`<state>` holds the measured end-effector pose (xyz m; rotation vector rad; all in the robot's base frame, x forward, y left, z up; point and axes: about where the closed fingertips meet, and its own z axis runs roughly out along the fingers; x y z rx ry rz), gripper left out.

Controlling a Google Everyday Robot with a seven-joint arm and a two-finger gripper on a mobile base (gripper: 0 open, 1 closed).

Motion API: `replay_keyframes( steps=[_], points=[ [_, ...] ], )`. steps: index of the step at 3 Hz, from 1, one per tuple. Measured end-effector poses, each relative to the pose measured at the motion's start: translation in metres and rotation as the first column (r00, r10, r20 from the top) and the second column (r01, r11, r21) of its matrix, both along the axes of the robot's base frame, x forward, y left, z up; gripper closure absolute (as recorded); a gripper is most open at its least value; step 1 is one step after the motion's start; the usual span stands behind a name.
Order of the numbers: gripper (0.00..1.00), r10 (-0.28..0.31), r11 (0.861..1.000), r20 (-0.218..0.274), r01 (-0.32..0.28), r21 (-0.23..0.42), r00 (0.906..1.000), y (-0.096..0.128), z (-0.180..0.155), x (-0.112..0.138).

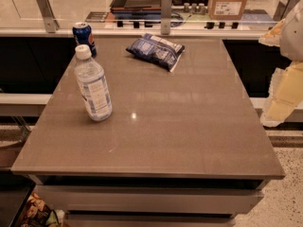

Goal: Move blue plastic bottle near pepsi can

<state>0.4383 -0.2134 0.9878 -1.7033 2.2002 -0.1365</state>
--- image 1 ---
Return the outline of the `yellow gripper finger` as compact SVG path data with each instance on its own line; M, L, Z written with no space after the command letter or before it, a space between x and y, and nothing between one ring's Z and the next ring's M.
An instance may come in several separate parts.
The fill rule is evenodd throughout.
M263 34L259 39L258 42L260 44L264 44L267 46L277 46L280 47L280 35L283 28L285 20L282 19L279 21L273 28Z
M276 127L303 101L303 62L292 61L286 69L277 68L268 93L260 122L265 127Z

